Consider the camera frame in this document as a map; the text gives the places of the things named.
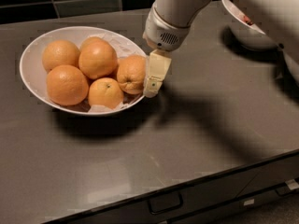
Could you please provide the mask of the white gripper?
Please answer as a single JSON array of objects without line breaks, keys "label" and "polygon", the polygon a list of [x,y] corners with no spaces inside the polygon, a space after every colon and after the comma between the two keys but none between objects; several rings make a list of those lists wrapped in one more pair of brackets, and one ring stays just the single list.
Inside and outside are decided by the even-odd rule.
[{"label": "white gripper", "polygon": [[167,23],[154,7],[150,9],[143,38],[155,50],[149,54],[146,62],[143,94],[147,98],[158,94],[172,62],[170,51],[181,46],[189,31],[189,27],[178,28]]}]

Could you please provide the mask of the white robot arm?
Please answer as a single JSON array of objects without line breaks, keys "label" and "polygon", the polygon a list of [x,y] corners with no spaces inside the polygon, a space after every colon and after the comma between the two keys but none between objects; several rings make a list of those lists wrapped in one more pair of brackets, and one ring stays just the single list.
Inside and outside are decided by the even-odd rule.
[{"label": "white robot arm", "polygon": [[[153,48],[143,94],[158,94],[171,59],[188,35],[197,14],[212,0],[155,0],[143,37]],[[229,0],[247,15],[284,53],[299,63],[299,0]]]}]

